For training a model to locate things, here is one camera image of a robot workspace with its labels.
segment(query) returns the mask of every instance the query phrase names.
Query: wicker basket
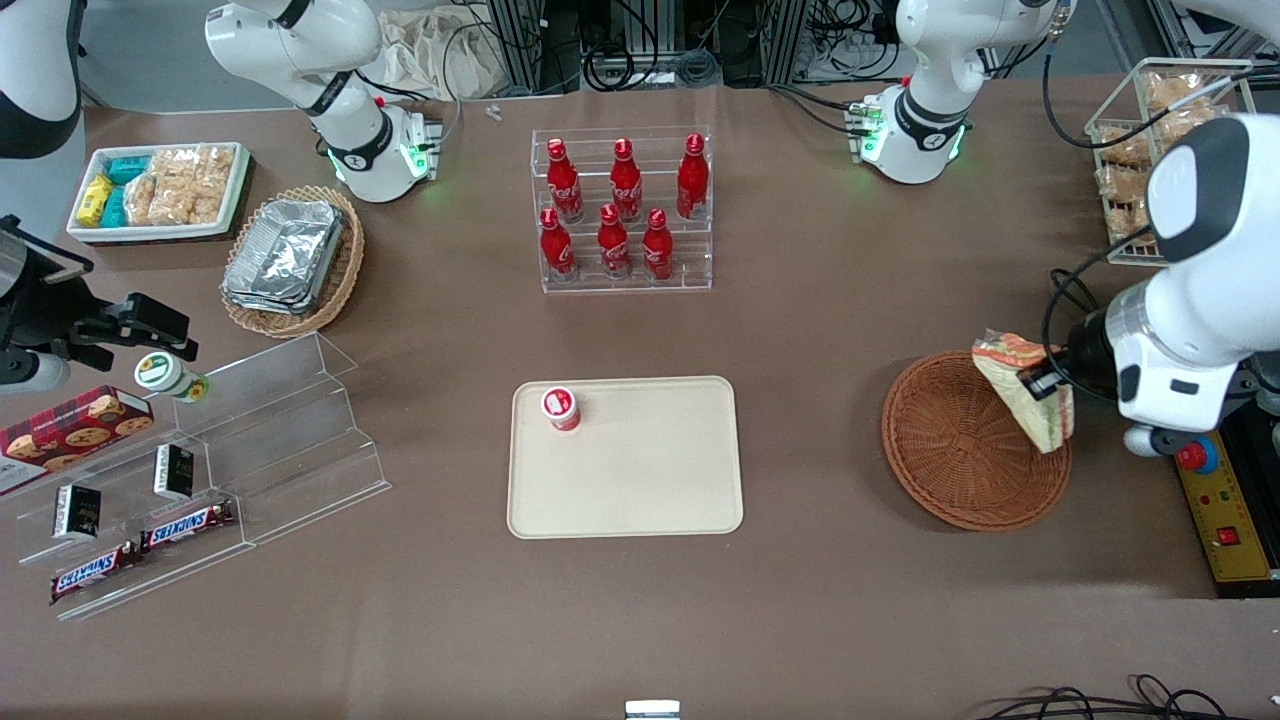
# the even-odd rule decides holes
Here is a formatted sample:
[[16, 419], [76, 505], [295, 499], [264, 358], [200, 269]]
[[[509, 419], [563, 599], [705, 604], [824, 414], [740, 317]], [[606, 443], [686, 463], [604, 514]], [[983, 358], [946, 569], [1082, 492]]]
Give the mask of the wicker basket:
[[1025, 528], [1062, 497], [1070, 446], [1041, 455], [968, 352], [902, 372], [881, 437], [893, 474], [925, 510], [966, 530]]
[[[320, 304], [310, 314], [285, 315], [282, 313], [250, 310], [233, 305], [225, 296], [223, 297], [223, 306], [227, 307], [227, 313], [230, 314], [232, 320], [236, 320], [237, 325], [280, 340], [303, 336], [332, 323], [338, 316], [338, 313], [342, 311], [343, 305], [347, 304], [347, 299], [351, 297], [351, 291], [356, 287], [356, 275], [360, 274], [360, 263], [365, 258], [365, 231], [360, 227], [360, 218], [356, 215], [356, 209], [351, 206], [351, 201], [346, 197], [328, 187], [307, 186], [285, 190], [271, 200], [284, 199], [301, 201], [324, 200], [343, 211], [343, 228], [342, 237], [339, 238], [342, 245], [334, 254], [333, 264], [329, 266], [329, 277], [325, 281], [324, 291], [320, 293]], [[259, 213], [265, 206], [266, 202], [260, 205], [244, 224], [241, 225], [241, 231], [236, 236], [236, 243], [232, 246], [230, 256], [227, 259], [228, 266], [236, 260], [236, 254], [239, 252], [241, 246], [244, 243], [244, 234], [248, 233], [250, 225], [253, 224], [253, 220], [257, 219]]]

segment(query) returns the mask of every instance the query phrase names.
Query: white tray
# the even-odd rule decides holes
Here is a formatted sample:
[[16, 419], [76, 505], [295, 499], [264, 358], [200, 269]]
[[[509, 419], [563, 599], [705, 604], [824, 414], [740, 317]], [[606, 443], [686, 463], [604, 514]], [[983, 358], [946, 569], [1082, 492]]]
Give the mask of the white tray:
[[[543, 415], [547, 388], [581, 424]], [[511, 406], [507, 527], [524, 539], [731, 533], [742, 523], [733, 387], [716, 375], [534, 382]]]
[[250, 152], [239, 142], [209, 142], [206, 145], [223, 145], [236, 149], [236, 159], [232, 160], [232, 174], [227, 179], [227, 191], [223, 192], [223, 206], [218, 211], [218, 222], [202, 223], [198, 225], [141, 225], [124, 228], [86, 228], [76, 220], [76, 209], [79, 208], [88, 183], [101, 173], [108, 160], [115, 158], [129, 158], [133, 155], [151, 155], [156, 150], [168, 149], [193, 149], [200, 143], [180, 145], [138, 145], [134, 147], [104, 147], [95, 150], [88, 159], [88, 168], [81, 179], [79, 191], [76, 192], [76, 202], [72, 205], [70, 215], [67, 218], [67, 234], [83, 242], [84, 245], [129, 245], [134, 242], [179, 242], [195, 237], [207, 237], [223, 234], [232, 227], [236, 217], [236, 206], [239, 204], [241, 188], [244, 186], [244, 174], [248, 172]]

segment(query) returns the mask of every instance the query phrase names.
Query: cookie box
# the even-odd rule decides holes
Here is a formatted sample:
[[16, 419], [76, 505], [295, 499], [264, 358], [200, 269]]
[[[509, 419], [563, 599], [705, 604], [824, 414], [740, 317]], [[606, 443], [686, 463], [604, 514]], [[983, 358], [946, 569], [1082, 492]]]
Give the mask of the cookie box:
[[0, 496], [154, 423], [145, 400], [101, 386], [6, 428], [0, 432]]

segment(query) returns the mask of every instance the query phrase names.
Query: brown table surface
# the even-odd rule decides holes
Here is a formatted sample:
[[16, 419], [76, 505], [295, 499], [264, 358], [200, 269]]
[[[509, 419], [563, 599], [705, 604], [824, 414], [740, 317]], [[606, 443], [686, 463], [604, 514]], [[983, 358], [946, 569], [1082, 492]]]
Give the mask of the brown table surface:
[[[1115, 82], [1056, 82], [1060, 114], [1079, 127]], [[1092, 160], [1055, 138], [1037, 83], [988, 83], [963, 155], [923, 187], [852, 167], [764, 91], [499, 104], [500, 124], [467, 106], [438, 182], [358, 205], [369, 251], [326, 334], [361, 364], [356, 418], [394, 489], [83, 623], [58, 623], [47, 575], [6, 560], [5, 715], [598, 719], [673, 697], [691, 719], [960, 719], [1044, 685], [1129, 698], [1139, 671], [1275, 715], [1280, 602], [1210, 600], [1171, 466], [1126, 454], [1114, 410], [1082, 409], [1065, 497], [1011, 534], [933, 519], [881, 454], [901, 369], [988, 327], [1034, 333], [1046, 272], [1103, 241]], [[716, 288], [544, 297], [530, 131], [692, 122], [714, 126]], [[91, 110], [88, 129], [91, 147], [241, 141], [252, 205], [335, 182], [298, 111]], [[104, 249], [91, 284], [191, 314], [196, 366], [214, 369], [271, 345], [219, 304], [227, 250]], [[1144, 272], [1091, 274], [1110, 297]], [[5, 398], [0, 421], [128, 387], [140, 356]], [[737, 532], [512, 537], [517, 386], [686, 374], [737, 393]]]

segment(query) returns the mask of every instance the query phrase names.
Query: snickers bar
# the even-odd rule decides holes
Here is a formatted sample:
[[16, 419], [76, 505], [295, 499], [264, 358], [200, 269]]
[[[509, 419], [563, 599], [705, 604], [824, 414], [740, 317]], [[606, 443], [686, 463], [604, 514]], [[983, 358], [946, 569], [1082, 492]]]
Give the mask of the snickers bar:
[[157, 546], [166, 542], [178, 542], [201, 530], [215, 528], [218, 525], [225, 525], [233, 520], [236, 520], [236, 518], [232, 516], [232, 503], [228, 501], [202, 507], [189, 515], [178, 518], [172, 523], [165, 523], [154, 530], [143, 530], [142, 552], [151, 552]]
[[133, 541], [120, 543], [120, 547], [95, 560], [58, 575], [50, 584], [49, 605], [88, 587], [101, 579], [119, 573], [142, 560], [142, 548]]

